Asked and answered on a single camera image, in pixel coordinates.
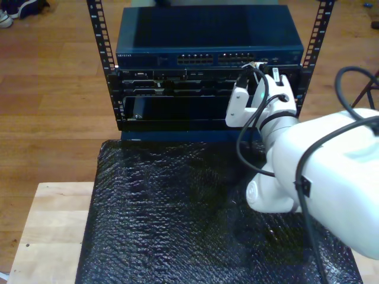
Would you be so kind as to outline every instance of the sneaker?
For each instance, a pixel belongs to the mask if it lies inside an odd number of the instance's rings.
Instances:
[[[4,13],[3,10],[0,10],[0,28],[8,28],[13,24],[13,20]]]
[[[46,0],[19,0],[18,17],[23,19],[29,15],[38,15],[45,7],[50,7]]]
[[[12,18],[26,18],[41,13],[44,7],[50,7],[46,0],[2,0],[2,9]]]
[[[12,19],[18,18],[17,0],[2,0],[1,8]]]

